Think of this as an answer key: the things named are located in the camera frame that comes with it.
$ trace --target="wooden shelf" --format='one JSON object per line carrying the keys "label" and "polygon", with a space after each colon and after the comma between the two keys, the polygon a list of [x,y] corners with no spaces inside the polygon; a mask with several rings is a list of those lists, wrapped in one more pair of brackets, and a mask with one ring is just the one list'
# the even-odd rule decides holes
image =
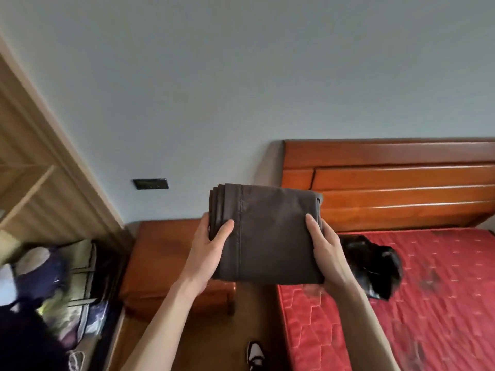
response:
{"label": "wooden shelf", "polygon": [[0,230],[39,190],[55,167],[9,167],[0,165]]}

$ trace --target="mattress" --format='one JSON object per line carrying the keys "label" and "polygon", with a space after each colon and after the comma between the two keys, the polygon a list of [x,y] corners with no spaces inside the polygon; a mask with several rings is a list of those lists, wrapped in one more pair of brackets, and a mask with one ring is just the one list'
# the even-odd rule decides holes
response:
{"label": "mattress", "polygon": [[[495,370],[495,237],[487,230],[362,232],[402,258],[402,284],[370,300],[403,370]],[[293,371],[351,370],[335,302],[278,286]]]}

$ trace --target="shoe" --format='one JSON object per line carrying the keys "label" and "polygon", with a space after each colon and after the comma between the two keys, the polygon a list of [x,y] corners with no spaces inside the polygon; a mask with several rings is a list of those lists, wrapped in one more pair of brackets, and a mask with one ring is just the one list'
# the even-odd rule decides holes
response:
{"label": "shoe", "polygon": [[265,369],[265,354],[259,341],[250,341],[247,345],[246,359],[250,371]]}

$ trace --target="brown folded pants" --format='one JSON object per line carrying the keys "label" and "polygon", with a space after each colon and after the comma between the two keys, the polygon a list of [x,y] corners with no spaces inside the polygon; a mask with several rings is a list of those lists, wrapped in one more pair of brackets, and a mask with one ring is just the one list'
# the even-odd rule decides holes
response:
{"label": "brown folded pants", "polygon": [[321,284],[304,216],[321,227],[321,194],[278,187],[225,184],[210,191],[210,239],[235,221],[213,278],[266,284]]}

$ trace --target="wooden nightstand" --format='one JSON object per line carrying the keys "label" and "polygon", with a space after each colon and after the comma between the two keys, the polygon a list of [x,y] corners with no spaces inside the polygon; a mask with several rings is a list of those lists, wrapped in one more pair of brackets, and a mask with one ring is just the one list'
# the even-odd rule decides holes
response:
{"label": "wooden nightstand", "polygon": [[[151,320],[189,254],[200,220],[146,221],[139,226],[119,297],[127,311]],[[210,280],[194,301],[192,314],[235,310],[236,284]]]}

